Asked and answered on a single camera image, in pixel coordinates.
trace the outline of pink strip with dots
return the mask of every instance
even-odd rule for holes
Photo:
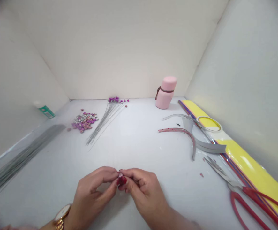
[[[191,137],[192,142],[193,142],[192,160],[194,160],[194,156],[195,156],[195,152],[196,152],[196,142],[195,142],[195,138],[188,130],[185,130],[183,128],[167,128],[167,129],[159,129],[158,132],[160,132],[160,133],[162,133],[162,132],[180,132],[180,133],[188,134]]]

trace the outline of wristwatch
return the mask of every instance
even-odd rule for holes
[[[63,230],[64,218],[69,214],[70,209],[71,209],[71,204],[67,204],[57,213],[56,217],[54,218],[56,230]]]

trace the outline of white wall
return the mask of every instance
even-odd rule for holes
[[[47,118],[33,106],[57,111],[68,101],[18,19],[0,6],[0,155]]]
[[[278,0],[230,1],[186,97],[278,181]]]
[[[228,0],[11,0],[71,99],[183,96]]]

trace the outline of person's left hand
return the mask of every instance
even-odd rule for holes
[[[116,194],[119,172],[103,166],[85,176],[78,182],[70,212],[64,220],[64,230],[86,230]],[[111,182],[109,188],[101,193],[96,189]]]

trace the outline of red nail polish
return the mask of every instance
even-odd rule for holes
[[[126,184],[126,182],[127,182],[126,177],[122,176],[122,177],[121,177],[121,181],[122,181],[123,184]]]

